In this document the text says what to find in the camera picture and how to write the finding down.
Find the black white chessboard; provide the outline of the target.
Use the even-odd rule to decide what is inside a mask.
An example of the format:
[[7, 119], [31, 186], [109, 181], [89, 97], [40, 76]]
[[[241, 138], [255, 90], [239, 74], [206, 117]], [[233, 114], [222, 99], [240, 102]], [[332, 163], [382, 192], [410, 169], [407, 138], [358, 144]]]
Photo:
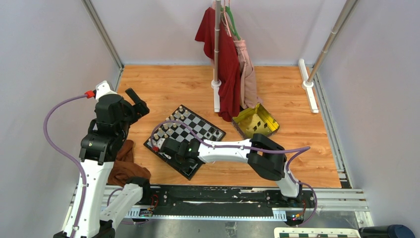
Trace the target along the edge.
[[[212, 124], [208, 120], [204, 119], [202, 116], [190, 110], [184, 105], [180, 105], [179, 108], [176, 111], [174, 111], [168, 118], [182, 120], [202, 140], [207, 139], [211, 141], [221, 141], [226, 135], [225, 131]], [[186, 126], [184, 125], [178, 125], [177, 127], [173, 127], [172, 123], [169, 123], [167, 126], [168, 128], [165, 128], [162, 125], [161, 130], [155, 130], [155, 134], [157, 134], [157, 136], [152, 136], [154, 145], [157, 145], [158, 140], [162, 138], [164, 139], [166, 135], [168, 136], [168, 138], [174, 139], [178, 143], [182, 143], [184, 141], [189, 142], [195, 138], [190, 133], [190, 131], [186, 129]], [[203, 164], [203, 162], [201, 161], [192, 163], [181, 162], [179, 160], [174, 159], [172, 156], [166, 153], [155, 151], [153, 149], [150, 139], [147, 139], [143, 145], [188, 180], [192, 179], [192, 177], [196, 174], [198, 169]]]

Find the yellow metal tin tray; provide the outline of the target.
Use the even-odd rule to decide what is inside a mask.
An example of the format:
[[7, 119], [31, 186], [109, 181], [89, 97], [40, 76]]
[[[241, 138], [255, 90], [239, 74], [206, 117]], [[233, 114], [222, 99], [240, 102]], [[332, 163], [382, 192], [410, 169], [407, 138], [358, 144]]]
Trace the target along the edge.
[[[267, 128], [265, 130], [253, 131], [253, 127], [259, 121], [267, 123]], [[261, 103], [257, 103], [254, 108], [242, 110], [237, 117], [232, 118], [232, 125], [243, 139], [252, 138], [256, 133], [270, 137], [280, 129], [277, 120]]]

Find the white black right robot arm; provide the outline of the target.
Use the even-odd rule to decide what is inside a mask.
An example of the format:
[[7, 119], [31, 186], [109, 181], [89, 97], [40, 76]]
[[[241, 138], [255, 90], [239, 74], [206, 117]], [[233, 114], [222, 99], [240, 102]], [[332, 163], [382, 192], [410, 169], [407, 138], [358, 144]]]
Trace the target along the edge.
[[234, 142], [197, 138], [180, 142], [168, 137], [159, 139], [154, 149], [181, 168], [220, 161], [248, 164], [261, 178], [277, 184], [287, 206], [303, 200], [301, 186], [286, 169], [284, 148], [262, 134]]

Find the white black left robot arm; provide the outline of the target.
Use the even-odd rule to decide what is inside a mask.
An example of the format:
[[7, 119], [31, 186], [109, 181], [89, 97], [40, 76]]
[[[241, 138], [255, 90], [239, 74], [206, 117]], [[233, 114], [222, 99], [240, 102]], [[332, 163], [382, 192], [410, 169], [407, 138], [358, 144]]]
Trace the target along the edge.
[[148, 204], [152, 198], [149, 179], [131, 177], [121, 193], [101, 210], [108, 177], [129, 128], [150, 112], [132, 88], [125, 92], [133, 104], [103, 87], [83, 95], [84, 98], [96, 97], [96, 118], [90, 122], [88, 133], [81, 141], [80, 160], [66, 154], [78, 167], [80, 178], [72, 213], [55, 238], [113, 238], [128, 211], [136, 203]]

